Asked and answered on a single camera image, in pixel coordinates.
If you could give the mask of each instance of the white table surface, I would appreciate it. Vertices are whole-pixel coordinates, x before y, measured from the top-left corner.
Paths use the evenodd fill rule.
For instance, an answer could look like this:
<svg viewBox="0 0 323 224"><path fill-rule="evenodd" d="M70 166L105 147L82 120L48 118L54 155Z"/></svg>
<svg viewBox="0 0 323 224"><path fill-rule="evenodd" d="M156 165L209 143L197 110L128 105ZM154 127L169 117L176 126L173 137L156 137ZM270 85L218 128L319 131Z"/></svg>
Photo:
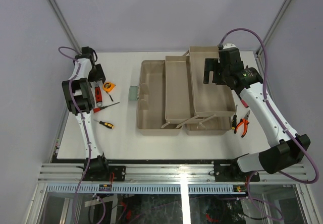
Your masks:
<svg viewBox="0 0 323 224"><path fill-rule="evenodd" d="M183 55L184 52L108 52L98 53L106 80L116 84L111 92L120 104L94 114L95 119L111 122L113 130L96 125L98 142L108 159L232 159L246 153L269 148L265 134L251 112L248 133L241 138L243 126L237 134L228 131L222 136L188 136L184 129L178 136L143 136L136 129L136 101L128 101L129 86L138 85L143 60L164 60L167 55ZM244 65L257 69L254 54L242 51ZM111 104L109 96L102 91L103 105ZM249 110L233 92L238 105L237 121ZM58 159L85 158L84 143L75 117L70 113Z"/></svg>

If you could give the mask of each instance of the glass panel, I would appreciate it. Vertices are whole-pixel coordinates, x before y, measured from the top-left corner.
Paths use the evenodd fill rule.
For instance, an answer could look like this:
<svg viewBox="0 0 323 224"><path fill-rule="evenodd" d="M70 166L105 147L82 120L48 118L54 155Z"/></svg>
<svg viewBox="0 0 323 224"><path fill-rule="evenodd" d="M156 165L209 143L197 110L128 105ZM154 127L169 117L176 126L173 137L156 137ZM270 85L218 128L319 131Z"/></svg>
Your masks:
<svg viewBox="0 0 323 224"><path fill-rule="evenodd" d="M49 193L40 223L73 224L73 196L74 194ZM181 195L118 194L117 204L113 204L114 195L101 194L100 197L105 201L106 207L101 223L183 223ZM78 198L80 200L80 208L77 211L78 224L97 223L103 214L102 203L93 200L92 194L79 194ZM66 199L70 199L66 222L61 222L64 219L62 213Z"/></svg>
<svg viewBox="0 0 323 224"><path fill-rule="evenodd" d="M251 191L253 197L267 200L277 206L284 215L284 221L268 221L250 200L224 200L224 198L233 197L232 195L189 195L191 223L306 223L303 220L303 210L299 206L294 186L253 185ZM48 193L40 224L72 224L73 196L74 194L67 193ZM118 194L115 200L114 195L101 194L100 196L104 198L106 207L102 223L183 223L180 194ZM101 202L92 201L92 194L79 194L78 199L78 224L97 223L103 214ZM66 222L61 222L64 206L68 207ZM261 203L258 207L273 217L280 217L272 207Z"/></svg>
<svg viewBox="0 0 323 224"><path fill-rule="evenodd" d="M271 221L261 214L250 200L226 200L237 195L190 195L191 223L284 223L303 224L302 209L299 206L297 195L292 185L251 186L252 196L266 200L278 207L284 221ZM263 212L274 218L280 214L273 208L257 202Z"/></svg>

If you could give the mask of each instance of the metal post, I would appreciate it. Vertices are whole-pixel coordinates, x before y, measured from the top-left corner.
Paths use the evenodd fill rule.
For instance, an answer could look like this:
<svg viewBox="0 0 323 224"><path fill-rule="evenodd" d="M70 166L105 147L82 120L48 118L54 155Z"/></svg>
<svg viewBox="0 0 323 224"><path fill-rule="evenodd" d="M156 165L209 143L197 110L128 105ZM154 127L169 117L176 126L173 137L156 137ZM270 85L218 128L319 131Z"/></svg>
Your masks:
<svg viewBox="0 0 323 224"><path fill-rule="evenodd" d="M266 33L266 35L264 36L263 39L263 43L265 44L265 46L268 44L270 38L272 37L276 27L278 26L279 22L281 21L283 15L285 14L288 6L290 5L292 0L284 0L282 6L280 7L274 21L272 22L271 26L269 27L268 32ZM257 49L256 54L260 57L260 55L262 54L262 48L261 46Z"/></svg>
<svg viewBox="0 0 323 224"><path fill-rule="evenodd" d="M70 41L72 47L78 52L81 53L81 47L79 45L79 43L77 42L77 40L75 39L69 25L67 24L58 4L56 3L55 0L47 0L51 6L51 8L53 9L54 14L56 15L59 23L62 26L62 29L64 30L68 40Z"/></svg>

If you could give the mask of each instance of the orange pliers handle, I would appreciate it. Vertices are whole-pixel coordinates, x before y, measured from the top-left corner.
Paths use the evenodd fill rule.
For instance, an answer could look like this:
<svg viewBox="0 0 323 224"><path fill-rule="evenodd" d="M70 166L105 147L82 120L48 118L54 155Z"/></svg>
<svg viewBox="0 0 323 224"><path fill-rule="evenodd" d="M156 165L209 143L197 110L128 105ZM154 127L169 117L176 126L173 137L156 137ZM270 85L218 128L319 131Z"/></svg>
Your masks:
<svg viewBox="0 0 323 224"><path fill-rule="evenodd" d="M242 126L242 124L244 125L244 130L243 130L243 133L242 133L242 136L241 137L244 137L246 134L247 134L247 131L248 131L248 125L249 125L249 122L248 120L246 119L241 119L240 120L240 123L237 125L236 129L234 130L234 133L236 134L237 133L237 130L240 126Z"/></svg>

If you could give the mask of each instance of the screwdriver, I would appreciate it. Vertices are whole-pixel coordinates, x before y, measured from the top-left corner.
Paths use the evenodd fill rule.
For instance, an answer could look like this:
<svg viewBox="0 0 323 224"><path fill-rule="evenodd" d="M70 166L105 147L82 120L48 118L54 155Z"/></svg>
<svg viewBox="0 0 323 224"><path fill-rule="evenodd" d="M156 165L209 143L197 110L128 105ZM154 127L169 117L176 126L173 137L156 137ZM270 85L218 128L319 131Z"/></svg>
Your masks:
<svg viewBox="0 0 323 224"><path fill-rule="evenodd" d="M109 129L113 129L115 127L114 125L112 125L109 122L98 121L96 119L93 119L93 120L95 120L96 122L99 122L100 125L103 125L103 126L109 128Z"/></svg>
<svg viewBox="0 0 323 224"><path fill-rule="evenodd" d="M115 104L119 104L120 102L117 102L117 103L114 103L114 104L109 104L109 105L107 105L107 106L102 106L102 107L97 107L97 108L94 108L93 109L93 111L94 111L94 113L97 113L98 111L100 111L100 110L102 110L102 109L105 109L105 108L107 108L107 107L109 107L109 106L112 106L112 105L115 105Z"/></svg>
<svg viewBox="0 0 323 224"><path fill-rule="evenodd" d="M238 109L238 105L236 105L236 112L232 118L232 130L236 129L237 127L237 109Z"/></svg>

